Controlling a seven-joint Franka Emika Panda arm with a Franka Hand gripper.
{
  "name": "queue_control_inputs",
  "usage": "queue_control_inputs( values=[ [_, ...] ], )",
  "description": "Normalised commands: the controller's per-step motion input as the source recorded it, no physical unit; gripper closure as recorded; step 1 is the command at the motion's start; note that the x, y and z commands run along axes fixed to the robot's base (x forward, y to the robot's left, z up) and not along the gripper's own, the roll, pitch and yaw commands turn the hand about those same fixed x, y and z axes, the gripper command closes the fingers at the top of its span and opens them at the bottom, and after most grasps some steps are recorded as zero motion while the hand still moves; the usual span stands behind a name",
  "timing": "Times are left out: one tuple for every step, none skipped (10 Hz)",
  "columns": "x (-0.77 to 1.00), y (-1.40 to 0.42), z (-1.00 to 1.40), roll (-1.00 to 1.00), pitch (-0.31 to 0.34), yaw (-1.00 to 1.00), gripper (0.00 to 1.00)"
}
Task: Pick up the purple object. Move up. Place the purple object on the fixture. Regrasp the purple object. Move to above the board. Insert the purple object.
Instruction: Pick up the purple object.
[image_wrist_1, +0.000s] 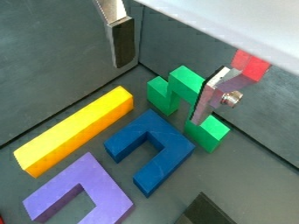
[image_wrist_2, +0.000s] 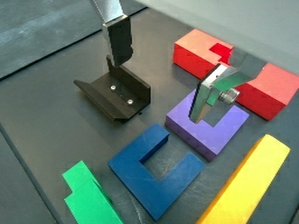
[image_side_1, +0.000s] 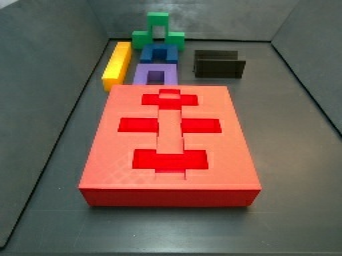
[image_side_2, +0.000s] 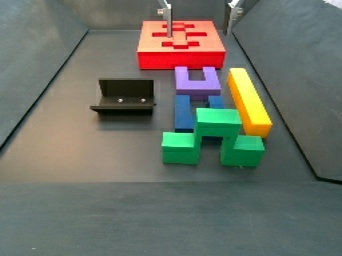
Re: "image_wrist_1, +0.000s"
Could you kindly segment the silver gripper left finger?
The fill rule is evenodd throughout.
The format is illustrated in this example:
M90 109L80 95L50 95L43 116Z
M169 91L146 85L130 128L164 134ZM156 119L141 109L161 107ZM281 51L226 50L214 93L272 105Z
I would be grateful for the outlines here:
M126 15L122 0L92 0L106 29L113 66L125 66L136 56L134 20Z

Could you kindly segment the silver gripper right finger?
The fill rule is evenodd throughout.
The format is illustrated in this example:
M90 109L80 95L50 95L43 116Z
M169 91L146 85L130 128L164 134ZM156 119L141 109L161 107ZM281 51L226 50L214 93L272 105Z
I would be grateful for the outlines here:
M189 120L200 126L220 105L233 107L242 96L240 89L240 71L221 66L205 79L193 104Z

